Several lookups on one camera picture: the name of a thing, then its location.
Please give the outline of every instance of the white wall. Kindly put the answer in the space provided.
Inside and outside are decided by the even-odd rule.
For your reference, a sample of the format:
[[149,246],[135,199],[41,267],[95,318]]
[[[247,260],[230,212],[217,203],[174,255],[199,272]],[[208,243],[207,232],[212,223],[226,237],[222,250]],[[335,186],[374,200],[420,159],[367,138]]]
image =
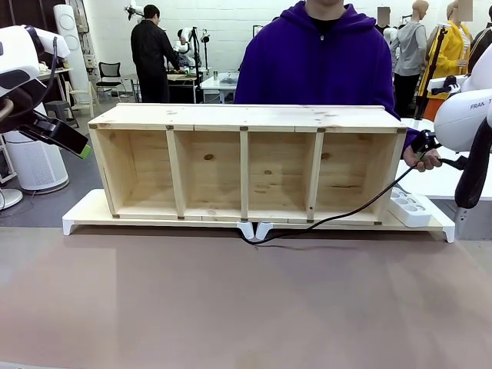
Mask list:
[[[91,38],[100,62],[121,62],[121,73],[135,72],[131,60],[130,34],[137,21],[128,21],[123,8],[129,0],[84,0],[91,28]],[[244,50],[252,37],[253,25],[265,25],[274,16],[295,4],[296,0],[138,0],[161,10],[162,28],[167,29],[171,43],[180,28],[197,26],[200,33],[211,33],[208,63],[219,71],[233,71],[241,63]],[[446,20],[450,0],[429,0],[430,9],[424,24],[429,34],[438,22]],[[358,12],[377,16],[378,6],[391,7],[391,24],[398,25],[402,15],[411,13],[413,0],[353,0]],[[467,25],[475,36],[485,28],[490,0],[474,0],[474,21]]]

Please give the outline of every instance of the white cylindrical device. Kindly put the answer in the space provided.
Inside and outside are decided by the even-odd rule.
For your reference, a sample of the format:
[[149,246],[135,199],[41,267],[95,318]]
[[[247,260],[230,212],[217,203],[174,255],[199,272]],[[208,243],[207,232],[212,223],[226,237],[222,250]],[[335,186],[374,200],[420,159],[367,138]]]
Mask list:
[[[43,104],[36,111],[46,115]],[[68,184],[67,170],[58,146],[33,141],[17,131],[5,133],[4,137],[12,166],[23,190],[43,194]]]
[[[75,23],[74,9],[70,5],[56,5],[55,20],[58,33],[63,36],[70,49],[70,55],[66,58],[70,68],[71,86],[74,90],[87,91],[89,79],[85,70],[84,55],[78,40],[77,25]],[[80,102],[88,102],[88,95],[77,95]]]

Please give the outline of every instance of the chair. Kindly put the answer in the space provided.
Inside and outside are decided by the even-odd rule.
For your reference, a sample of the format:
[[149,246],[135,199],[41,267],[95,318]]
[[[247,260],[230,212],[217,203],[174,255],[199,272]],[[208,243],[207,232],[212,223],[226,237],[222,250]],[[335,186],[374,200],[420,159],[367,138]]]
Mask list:
[[[65,82],[66,100],[70,101],[70,97],[74,98],[74,105],[71,107],[71,111],[88,109],[91,114],[91,118],[94,117],[94,101],[98,106],[99,112],[102,112],[99,104],[98,94],[94,90],[94,86],[91,82],[88,82],[87,90],[74,90],[71,87],[70,82]],[[78,96],[87,96],[87,98],[79,98]]]
[[[114,64],[99,63],[99,75],[101,76],[101,81],[95,84],[98,88],[98,92],[100,88],[110,88],[112,90],[113,88],[118,87],[119,85],[122,85],[123,89],[126,92],[125,84],[121,79],[120,67],[121,67],[121,63],[114,63]],[[107,82],[104,81],[104,78],[119,78],[119,81]],[[118,100],[121,102],[119,91],[116,90],[116,93],[118,94]]]

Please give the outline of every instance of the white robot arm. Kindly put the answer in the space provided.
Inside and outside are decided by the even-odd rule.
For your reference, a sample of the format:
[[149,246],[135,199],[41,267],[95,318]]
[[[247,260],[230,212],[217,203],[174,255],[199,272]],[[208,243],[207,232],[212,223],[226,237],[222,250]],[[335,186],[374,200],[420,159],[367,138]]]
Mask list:
[[[457,76],[461,93],[451,96],[442,104],[434,121],[437,140],[444,147],[455,152],[469,151],[482,121],[488,117],[487,121],[492,125],[491,65],[492,48],[488,48],[469,77]],[[442,87],[444,79],[439,83],[441,86],[429,84],[429,90]]]
[[[48,87],[39,76],[38,56],[54,55]],[[53,86],[58,57],[70,53],[63,37],[31,26],[0,28],[0,134],[19,131],[33,140],[65,148],[78,156],[88,153],[88,139],[63,121],[35,108]]]
[[181,38],[185,40],[185,44],[182,45],[180,41],[175,43],[173,49],[175,52],[184,54],[188,59],[188,65],[194,67],[194,42],[193,42],[193,28],[183,28],[181,32]]
[[125,11],[128,13],[128,20],[131,20],[134,15],[144,16],[144,7],[138,6],[136,0],[131,0],[130,5],[125,6]]
[[[437,88],[432,93],[461,90],[441,105],[434,120],[434,137],[441,145],[455,152],[470,152],[468,158],[462,156],[457,161],[442,159],[442,162],[464,171],[454,196],[458,214],[466,214],[467,209],[477,206],[487,177],[492,148],[491,63],[492,48],[488,48],[470,76],[450,76],[447,82],[439,81],[440,85],[436,85],[437,82],[432,85]],[[438,147],[434,144],[427,147]]]

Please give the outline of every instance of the power strip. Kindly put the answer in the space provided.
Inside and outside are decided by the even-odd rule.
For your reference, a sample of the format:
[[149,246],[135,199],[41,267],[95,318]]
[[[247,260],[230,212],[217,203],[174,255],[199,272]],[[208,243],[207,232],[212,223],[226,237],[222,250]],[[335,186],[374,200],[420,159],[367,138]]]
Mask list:
[[390,213],[409,228],[427,227],[431,222],[431,213],[411,194],[399,188],[391,191]]

